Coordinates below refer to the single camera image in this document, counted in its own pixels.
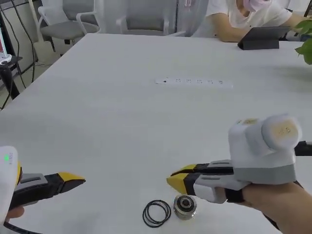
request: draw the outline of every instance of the white table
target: white table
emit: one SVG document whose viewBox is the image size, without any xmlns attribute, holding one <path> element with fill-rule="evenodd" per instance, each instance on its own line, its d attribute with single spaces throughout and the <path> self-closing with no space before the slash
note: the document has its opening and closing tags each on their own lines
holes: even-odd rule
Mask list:
<svg viewBox="0 0 312 234">
<path fill-rule="evenodd" d="M 279 233 L 233 204 L 197 200 L 193 220 L 173 214 L 158 229 L 141 213 L 153 199 L 173 202 L 166 177 L 176 169 L 229 158 L 238 119 L 289 112 L 312 140 L 312 68 L 299 45 L 243 52 L 209 39 L 87 35 L 0 114 L 1 145 L 18 149 L 25 173 L 70 171 L 87 182 L 14 223 L 44 234 Z M 166 76 L 222 78 L 234 89 L 154 84 Z M 312 191 L 310 166 L 298 159 Z"/>
</svg>

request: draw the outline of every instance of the white shirt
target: white shirt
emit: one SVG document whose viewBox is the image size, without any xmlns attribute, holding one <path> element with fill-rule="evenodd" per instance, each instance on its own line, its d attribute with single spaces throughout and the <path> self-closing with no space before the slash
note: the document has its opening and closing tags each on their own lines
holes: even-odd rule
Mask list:
<svg viewBox="0 0 312 234">
<path fill-rule="evenodd" d="M 292 16 L 291 12 L 274 2 L 274 0 L 261 10 L 250 12 L 247 17 L 240 13 L 236 0 L 209 0 L 207 17 L 193 34 L 193 37 L 216 37 L 211 15 L 218 13 L 226 14 L 232 27 L 247 30 L 254 27 L 280 26 Z"/>
</svg>

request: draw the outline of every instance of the power strip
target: power strip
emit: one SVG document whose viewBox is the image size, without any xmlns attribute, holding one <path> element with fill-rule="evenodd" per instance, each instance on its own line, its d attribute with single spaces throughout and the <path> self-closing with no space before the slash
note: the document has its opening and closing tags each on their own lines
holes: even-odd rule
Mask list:
<svg viewBox="0 0 312 234">
<path fill-rule="evenodd" d="M 211 80 L 204 78 L 163 78 L 156 79 L 156 84 L 169 84 L 169 85 L 192 85 L 192 86 L 207 86 L 211 88 L 225 88 L 232 89 L 233 84 L 224 80 Z"/>
</svg>

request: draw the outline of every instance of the tablet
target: tablet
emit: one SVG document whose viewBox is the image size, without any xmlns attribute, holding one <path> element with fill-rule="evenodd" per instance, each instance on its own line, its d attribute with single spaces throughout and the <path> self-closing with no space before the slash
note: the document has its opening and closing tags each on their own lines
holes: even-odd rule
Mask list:
<svg viewBox="0 0 312 234">
<path fill-rule="evenodd" d="M 278 49 L 278 40 L 289 31 L 289 27 L 252 28 L 238 43 L 238 47 L 242 50 Z"/>
</svg>

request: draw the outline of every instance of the floor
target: floor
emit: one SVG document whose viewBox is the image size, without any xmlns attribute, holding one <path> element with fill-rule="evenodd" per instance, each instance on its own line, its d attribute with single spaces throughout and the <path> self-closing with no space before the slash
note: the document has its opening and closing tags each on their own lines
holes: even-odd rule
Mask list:
<svg viewBox="0 0 312 234">
<path fill-rule="evenodd" d="M 36 66 L 35 67 L 35 79 L 37 79 L 39 76 L 41 76 L 42 73 L 44 73 L 49 67 L 48 66 Z M 33 73 L 33 69 L 30 68 L 28 71 L 26 71 L 23 75 L 22 75 L 22 79 L 25 83 L 25 86 L 28 87 L 31 84 L 31 80 L 32 80 L 32 73 Z M 19 92 L 23 92 L 25 90 L 20 76 L 16 76 L 14 78 L 15 84 L 19 90 Z M 8 97 L 8 91 L 6 90 L 6 88 L 3 86 L 0 90 L 0 108 L 2 108 L 5 100 Z M 11 102 L 11 98 L 9 98 L 8 102 L 6 105 L 8 105 Z"/>
</svg>

